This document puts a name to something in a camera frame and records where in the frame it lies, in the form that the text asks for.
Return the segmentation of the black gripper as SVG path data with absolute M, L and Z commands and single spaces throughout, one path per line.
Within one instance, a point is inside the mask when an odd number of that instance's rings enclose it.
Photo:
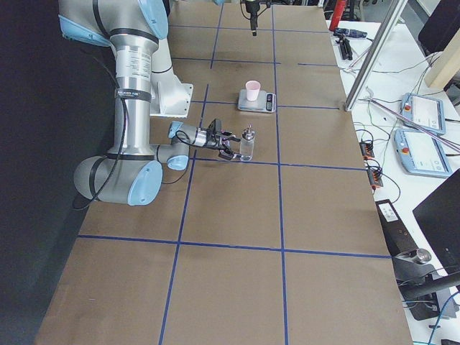
M 235 134 L 222 129 L 220 119 L 214 119 L 206 129 L 205 147 L 212 150 L 220 150 L 218 156 L 225 160 L 239 160 L 241 155 L 238 152 L 223 150 L 224 141 L 240 142 L 241 139 Z
M 252 35 L 255 37 L 257 35 L 257 15 L 261 13 L 261 6 L 265 5 L 266 8 L 270 8 L 269 0 L 243 0 L 242 1 L 246 12 L 250 14 L 249 22 Z

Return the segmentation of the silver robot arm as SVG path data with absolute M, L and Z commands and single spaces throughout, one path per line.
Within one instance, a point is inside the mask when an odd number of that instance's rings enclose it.
M 206 128 L 184 123 L 193 93 L 173 71 L 167 42 L 166 1 L 61 1 L 63 36 L 111 48 L 114 145 L 82 161 L 74 173 L 89 201 L 143 206 L 157 196 L 165 167 L 185 170 L 191 147 L 216 150 L 232 160 L 236 137 L 215 119 Z

